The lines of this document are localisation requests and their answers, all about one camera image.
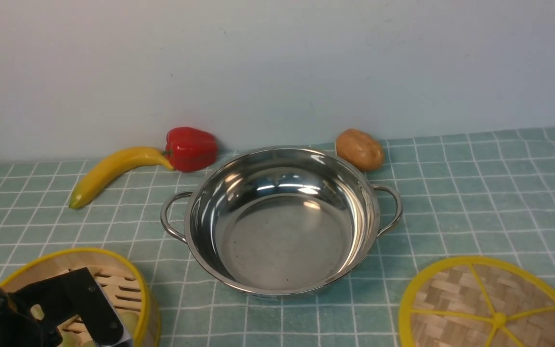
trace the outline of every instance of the potato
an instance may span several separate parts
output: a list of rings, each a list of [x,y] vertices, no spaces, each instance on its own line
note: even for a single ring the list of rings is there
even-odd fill
[[[372,136],[357,129],[348,129],[335,140],[337,155],[361,171],[372,171],[383,166],[383,146]]]

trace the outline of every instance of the woven bamboo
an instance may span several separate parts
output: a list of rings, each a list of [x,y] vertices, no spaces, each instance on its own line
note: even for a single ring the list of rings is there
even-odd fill
[[[501,268],[446,268],[421,286],[412,309],[418,347],[555,347],[555,302]]]
[[[108,299],[119,312],[131,311],[139,315],[134,332],[134,347],[156,347],[160,340],[160,313],[157,301],[141,274],[125,258],[97,248],[76,248],[42,257],[20,268],[1,287],[7,292],[16,290],[59,274],[87,267]],[[62,332],[77,334],[80,343],[91,341],[83,321],[75,316],[59,325]]]

